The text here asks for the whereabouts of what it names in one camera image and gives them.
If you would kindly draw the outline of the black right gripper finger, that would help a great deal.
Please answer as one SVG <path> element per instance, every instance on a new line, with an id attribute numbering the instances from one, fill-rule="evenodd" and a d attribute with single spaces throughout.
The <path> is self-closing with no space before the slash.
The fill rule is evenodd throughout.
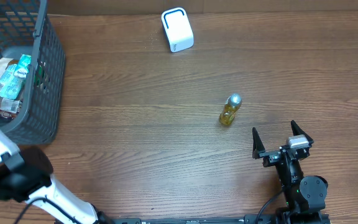
<path id="1" fill-rule="evenodd" d="M 252 128 L 252 139 L 253 139 L 252 158 L 259 159 L 260 155 L 265 153 L 265 147 L 255 127 Z"/>
<path id="2" fill-rule="evenodd" d="M 291 130 L 294 136 L 298 136 L 298 135 L 304 135 L 306 136 L 305 132 L 299 127 L 299 125 L 297 125 L 297 123 L 295 122 L 295 120 L 291 120 Z"/>

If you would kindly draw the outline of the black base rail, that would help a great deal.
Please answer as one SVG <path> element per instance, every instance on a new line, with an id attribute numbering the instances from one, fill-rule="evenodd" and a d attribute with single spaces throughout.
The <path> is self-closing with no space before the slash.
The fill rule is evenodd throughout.
<path id="1" fill-rule="evenodd" d="M 114 224 L 256 224 L 257 215 L 245 215 L 244 217 L 228 218 L 174 218 L 141 220 L 140 218 L 113 218 Z M 293 217 L 290 223 L 295 224 L 331 224 L 328 215 L 301 215 Z"/>

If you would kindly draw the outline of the white barcode scanner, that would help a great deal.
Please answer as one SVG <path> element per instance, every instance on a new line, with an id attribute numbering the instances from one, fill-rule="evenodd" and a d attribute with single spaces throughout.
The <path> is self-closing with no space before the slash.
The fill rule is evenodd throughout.
<path id="1" fill-rule="evenodd" d="M 172 53 L 189 49 L 194 45 L 188 15 L 182 7 L 164 11 L 161 20 Z"/>

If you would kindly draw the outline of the grey plastic shopping basket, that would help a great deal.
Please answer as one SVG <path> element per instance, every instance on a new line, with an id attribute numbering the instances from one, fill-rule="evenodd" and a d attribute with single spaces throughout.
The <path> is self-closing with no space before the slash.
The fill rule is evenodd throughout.
<path id="1" fill-rule="evenodd" d="M 30 55 L 29 74 L 12 119 L 0 117 L 0 129 L 19 145 L 51 143 L 58 129 L 65 53 L 50 22 L 46 1 L 0 1 L 0 53 Z"/>

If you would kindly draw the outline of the small teal white box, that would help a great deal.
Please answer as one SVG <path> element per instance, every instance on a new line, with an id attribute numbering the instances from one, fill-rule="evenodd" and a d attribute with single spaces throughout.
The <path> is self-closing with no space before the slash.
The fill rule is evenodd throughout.
<path id="1" fill-rule="evenodd" d="M 29 72 L 28 66 L 30 65 L 30 63 L 31 56 L 22 54 L 16 65 L 13 75 L 17 78 L 26 79 L 26 76 Z"/>

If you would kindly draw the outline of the brown snack bag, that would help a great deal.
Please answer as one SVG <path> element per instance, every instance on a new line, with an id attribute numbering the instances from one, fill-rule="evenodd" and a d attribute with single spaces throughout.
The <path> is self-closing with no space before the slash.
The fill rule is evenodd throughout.
<path id="1" fill-rule="evenodd" d="M 2 58 L 0 59 L 0 78 L 6 71 L 9 65 L 17 64 L 18 60 L 13 58 Z M 7 98 L 0 97 L 0 117 L 8 120 L 14 119 L 21 109 L 21 100 L 18 99 L 10 100 Z"/>

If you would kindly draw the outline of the yellow liquid bottle silver cap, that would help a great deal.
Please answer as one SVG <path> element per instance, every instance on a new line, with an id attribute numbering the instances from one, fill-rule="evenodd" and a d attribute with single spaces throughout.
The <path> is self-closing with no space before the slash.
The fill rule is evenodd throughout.
<path id="1" fill-rule="evenodd" d="M 242 98 L 238 93 L 230 95 L 224 104 L 223 111 L 219 115 L 219 122 L 226 126 L 231 125 L 241 104 Z"/>

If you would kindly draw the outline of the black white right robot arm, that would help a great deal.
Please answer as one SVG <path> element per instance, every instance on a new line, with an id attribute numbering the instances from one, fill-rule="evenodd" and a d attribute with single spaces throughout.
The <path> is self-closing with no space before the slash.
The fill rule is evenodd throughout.
<path id="1" fill-rule="evenodd" d="M 270 198 L 254 218 L 246 218 L 253 223 L 330 223 L 328 215 L 321 211 L 326 208 L 328 182 L 321 176 L 305 176 L 300 161 L 310 155 L 314 140 L 297 123 L 291 121 L 290 136 L 286 144 L 276 151 L 266 151 L 255 128 L 252 129 L 252 158 L 262 159 L 264 167 L 276 168 L 281 190 Z M 286 207 L 276 209 L 273 215 L 262 216 L 264 210 L 278 196 L 284 195 Z"/>

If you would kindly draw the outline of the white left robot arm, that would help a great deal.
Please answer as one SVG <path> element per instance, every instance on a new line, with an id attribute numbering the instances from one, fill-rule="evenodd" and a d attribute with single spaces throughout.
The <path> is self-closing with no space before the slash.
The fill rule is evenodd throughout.
<path id="1" fill-rule="evenodd" d="M 61 223 L 111 223 L 54 176 L 51 162 L 39 148 L 57 132 L 65 55 L 56 39 L 37 37 L 31 44 L 0 50 L 0 58 L 31 54 L 19 114 L 0 121 L 0 200 L 35 205 Z"/>

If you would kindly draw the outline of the teal wet wipes pack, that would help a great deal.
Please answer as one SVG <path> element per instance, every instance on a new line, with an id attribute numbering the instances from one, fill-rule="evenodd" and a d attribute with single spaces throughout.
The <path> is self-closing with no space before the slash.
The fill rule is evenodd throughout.
<path id="1" fill-rule="evenodd" d="M 15 100 L 25 83 L 23 78 L 14 76 L 17 64 L 9 65 L 0 78 L 0 97 Z"/>

